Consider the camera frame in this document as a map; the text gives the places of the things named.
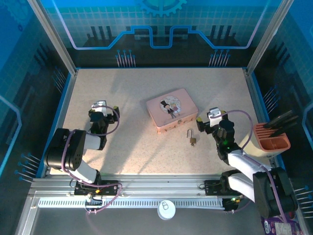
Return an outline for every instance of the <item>pink tin box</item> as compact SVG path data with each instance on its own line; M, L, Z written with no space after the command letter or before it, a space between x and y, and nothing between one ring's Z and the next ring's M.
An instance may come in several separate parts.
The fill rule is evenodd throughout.
M185 89L147 101L147 108L158 133L167 132L196 120L198 108Z

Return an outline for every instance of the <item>glass panel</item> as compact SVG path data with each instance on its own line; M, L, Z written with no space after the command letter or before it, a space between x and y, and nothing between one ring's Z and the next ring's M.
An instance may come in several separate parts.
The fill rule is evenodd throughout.
M255 70L269 119L288 110L299 115L298 124L287 131L291 149L282 154L288 175L302 179L295 187L313 178L312 110L301 124L313 102L312 9L311 0L294 1Z
M280 0L43 0L78 67L245 67Z
M0 15L0 233L14 234L68 71L26 1Z

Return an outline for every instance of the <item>cartoon sticker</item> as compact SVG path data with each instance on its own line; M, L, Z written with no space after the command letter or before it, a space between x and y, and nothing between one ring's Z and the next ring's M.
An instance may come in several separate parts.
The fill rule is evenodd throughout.
M181 111L181 102L174 96L167 96L160 102L160 108L172 118L176 118L176 115L179 115Z

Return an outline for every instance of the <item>white round object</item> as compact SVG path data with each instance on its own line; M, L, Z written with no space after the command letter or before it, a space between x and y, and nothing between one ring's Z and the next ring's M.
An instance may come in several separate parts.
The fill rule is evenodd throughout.
M157 207L157 214L161 219L168 220L174 217L176 212L176 207L173 202L169 200L161 201L160 205Z

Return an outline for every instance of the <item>beige table surface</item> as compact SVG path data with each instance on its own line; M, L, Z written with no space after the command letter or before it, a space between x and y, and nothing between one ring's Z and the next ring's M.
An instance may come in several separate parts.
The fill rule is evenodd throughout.
M119 106L120 125L108 135L103 151L87 150L83 156L101 173L215 174L232 169L219 159L212 136L200 133L195 121L157 134L146 101L180 88L188 91L203 121L210 108L219 107L226 111L245 110L257 123L240 68L81 69L63 127L89 130L91 104L106 100L111 107ZM229 119L235 123L235 140L239 144L249 132L248 118L230 114ZM186 138L189 128L197 138L195 147Z

